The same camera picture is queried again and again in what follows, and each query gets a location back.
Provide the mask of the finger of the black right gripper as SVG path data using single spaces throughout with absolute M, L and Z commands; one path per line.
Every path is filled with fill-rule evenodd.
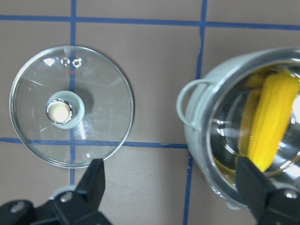
M 258 225 L 300 223 L 300 192 L 276 187 L 247 157 L 237 160 L 236 188 Z

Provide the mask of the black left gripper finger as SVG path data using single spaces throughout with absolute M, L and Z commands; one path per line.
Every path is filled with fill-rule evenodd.
M 108 225 L 98 210 L 105 191 L 102 159 L 94 159 L 74 190 L 56 194 L 34 207 L 28 200 L 14 200 L 0 207 L 2 225 Z

